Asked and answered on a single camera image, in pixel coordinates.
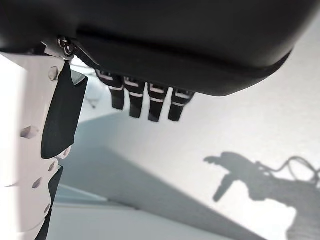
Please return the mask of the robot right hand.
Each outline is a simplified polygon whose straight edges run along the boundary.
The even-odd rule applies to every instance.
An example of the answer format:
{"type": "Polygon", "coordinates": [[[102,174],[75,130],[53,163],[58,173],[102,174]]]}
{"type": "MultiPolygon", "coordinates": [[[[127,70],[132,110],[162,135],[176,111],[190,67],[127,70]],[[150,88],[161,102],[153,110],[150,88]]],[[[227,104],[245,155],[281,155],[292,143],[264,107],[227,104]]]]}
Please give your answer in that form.
{"type": "Polygon", "coordinates": [[[196,93],[223,97],[278,71],[317,0],[3,0],[0,3],[0,237],[47,238],[88,84],[130,116],[177,122],[196,93]]]}

